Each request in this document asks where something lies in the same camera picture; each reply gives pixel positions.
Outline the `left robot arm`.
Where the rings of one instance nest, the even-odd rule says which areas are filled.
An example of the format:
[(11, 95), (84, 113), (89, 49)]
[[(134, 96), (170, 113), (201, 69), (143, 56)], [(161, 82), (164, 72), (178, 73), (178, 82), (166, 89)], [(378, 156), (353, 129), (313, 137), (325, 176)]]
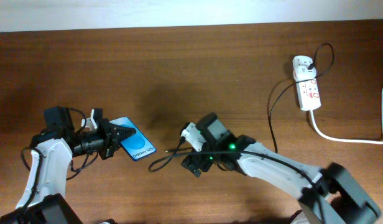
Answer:
[(121, 141), (135, 135), (134, 128), (113, 124), (99, 108), (84, 116), (81, 128), (75, 129), (72, 108), (55, 106), (44, 111), (46, 127), (33, 136), (25, 147), (32, 163), (26, 168), (29, 178), (16, 209), (0, 217), (0, 223), (80, 223), (81, 220), (65, 200), (67, 175), (78, 175), (91, 165), (85, 160), (73, 167), (73, 158), (95, 155), (103, 160), (113, 157)]

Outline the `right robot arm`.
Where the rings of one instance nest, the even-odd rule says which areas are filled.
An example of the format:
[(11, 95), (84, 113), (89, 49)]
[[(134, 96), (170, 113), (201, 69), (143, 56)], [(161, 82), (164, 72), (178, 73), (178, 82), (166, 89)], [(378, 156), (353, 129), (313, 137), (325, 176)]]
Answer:
[(299, 203), (302, 214), (297, 220), (302, 223), (375, 223), (382, 215), (343, 166), (333, 162), (322, 168), (289, 159), (249, 136), (235, 136), (215, 113), (187, 123), (180, 136), (193, 148), (182, 166), (194, 176), (216, 164), (264, 180)]

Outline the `blue smartphone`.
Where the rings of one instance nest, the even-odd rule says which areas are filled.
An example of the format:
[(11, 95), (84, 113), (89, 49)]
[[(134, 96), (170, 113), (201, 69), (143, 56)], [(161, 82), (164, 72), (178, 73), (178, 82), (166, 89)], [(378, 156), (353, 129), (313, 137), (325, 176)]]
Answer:
[(135, 134), (120, 143), (121, 147), (133, 161), (141, 160), (157, 151), (155, 146), (128, 117), (111, 120), (111, 123), (136, 130)]

